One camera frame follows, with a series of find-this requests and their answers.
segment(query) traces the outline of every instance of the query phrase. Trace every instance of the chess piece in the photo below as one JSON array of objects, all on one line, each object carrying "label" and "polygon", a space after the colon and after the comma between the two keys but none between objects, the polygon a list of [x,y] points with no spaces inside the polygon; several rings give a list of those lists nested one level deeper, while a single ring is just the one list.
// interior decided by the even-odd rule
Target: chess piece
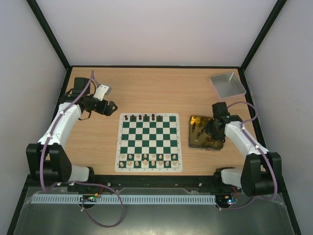
[{"label": "chess piece", "polygon": [[192,129],[191,129],[191,132],[194,132],[194,131],[195,131],[195,129],[196,129],[196,122],[194,122],[194,123],[192,124]]}]

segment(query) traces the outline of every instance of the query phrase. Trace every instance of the silver tray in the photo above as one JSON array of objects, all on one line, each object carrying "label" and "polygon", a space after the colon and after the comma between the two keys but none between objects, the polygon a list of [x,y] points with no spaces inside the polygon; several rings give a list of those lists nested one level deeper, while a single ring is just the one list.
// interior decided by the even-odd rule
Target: silver tray
[{"label": "silver tray", "polygon": [[210,77],[210,80],[220,98],[246,94],[245,88],[234,72],[215,75]]}]

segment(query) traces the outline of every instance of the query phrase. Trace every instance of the gold tray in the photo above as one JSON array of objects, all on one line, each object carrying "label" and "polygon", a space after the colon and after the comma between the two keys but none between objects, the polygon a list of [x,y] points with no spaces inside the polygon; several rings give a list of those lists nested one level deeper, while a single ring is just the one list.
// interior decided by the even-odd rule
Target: gold tray
[{"label": "gold tray", "polygon": [[206,134],[202,129],[213,117],[191,116],[189,119],[188,129],[188,147],[193,149],[203,149],[211,151],[220,151],[224,143],[216,141],[210,135]]}]

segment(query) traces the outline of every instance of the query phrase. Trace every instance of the white wall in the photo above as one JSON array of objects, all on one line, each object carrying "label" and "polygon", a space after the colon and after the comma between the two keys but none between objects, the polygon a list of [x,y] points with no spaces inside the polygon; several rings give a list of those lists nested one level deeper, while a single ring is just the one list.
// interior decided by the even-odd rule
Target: white wall
[{"label": "white wall", "polygon": [[271,151],[302,234],[313,230],[313,1],[289,0],[261,44],[246,76]]},{"label": "white wall", "polygon": [[71,65],[240,66],[276,0],[37,0]]},{"label": "white wall", "polygon": [[0,234],[27,174],[25,149],[48,128],[65,69],[25,0],[0,7]]}]

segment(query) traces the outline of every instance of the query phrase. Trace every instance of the black frame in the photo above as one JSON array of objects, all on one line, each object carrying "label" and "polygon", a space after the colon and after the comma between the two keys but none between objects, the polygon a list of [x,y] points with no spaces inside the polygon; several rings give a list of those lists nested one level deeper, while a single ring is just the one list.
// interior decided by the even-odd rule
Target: black frame
[{"label": "black frame", "polygon": [[[64,65],[65,69],[67,70],[66,75],[64,77],[64,82],[60,91],[59,99],[60,97],[66,92],[68,81],[72,72],[72,69],[74,67],[90,67],[90,68],[180,68],[180,69],[237,69],[240,80],[246,89],[246,101],[253,104],[252,96],[247,84],[247,80],[245,77],[245,70],[247,69],[249,63],[251,62],[253,56],[255,55],[256,51],[258,50],[259,46],[261,45],[262,41],[266,37],[268,31],[270,30],[271,26],[273,25],[274,21],[276,20],[277,16],[279,15],[280,11],[282,10],[283,6],[287,2],[287,0],[278,0],[272,9],[269,17],[267,18],[266,22],[264,23],[259,35],[257,36],[255,42],[253,43],[249,53],[247,54],[244,62],[240,67],[236,66],[227,66],[227,67],[219,67],[219,66],[71,66],[69,62],[67,61],[58,41],[56,40],[48,22],[46,21],[40,7],[38,6],[36,0],[26,0],[32,9],[35,17],[37,18],[39,24],[41,25],[42,29],[44,30],[47,38],[51,42],[54,50],[56,51],[57,55],[59,56],[62,64]],[[56,105],[53,118],[55,117],[57,111],[58,111],[59,102]],[[250,116],[253,117],[255,115],[254,110],[252,108],[249,108]],[[264,147],[266,147],[265,140],[262,134],[262,130],[260,127],[260,123],[258,119],[255,119],[253,122],[253,127],[255,131],[256,138],[260,144],[262,144]],[[125,176],[125,175],[96,175],[96,180],[100,181],[104,184],[107,184],[110,182],[111,186],[114,188],[118,188],[120,185],[121,187],[123,185],[127,185],[127,187],[138,187],[138,186],[145,186],[146,184],[149,184],[150,187],[164,187],[164,188],[171,188],[174,184],[179,184],[182,186],[182,188],[197,188],[199,191],[202,192],[211,192],[213,191],[213,194],[215,195],[226,195],[231,192],[230,187],[224,187],[221,189],[221,187],[215,187],[214,185],[214,177],[213,176]],[[19,219],[19,215],[26,197],[26,193],[29,187],[39,187],[39,182],[35,182],[31,179],[30,175],[27,177],[26,182],[24,184],[24,187],[22,189],[17,207],[15,209],[9,230],[7,232],[8,235],[11,235],[14,233],[17,221]],[[287,206],[287,211],[291,220],[291,224],[293,227],[293,231],[295,234],[300,235],[300,228],[297,223],[291,201],[287,192],[287,188],[285,185],[285,182],[283,180],[283,186],[282,186],[282,196],[285,201],[285,204]],[[87,187],[81,187],[81,186],[73,186],[72,190],[79,191],[81,193],[84,192],[91,192],[96,189],[94,188],[87,188]]]}]

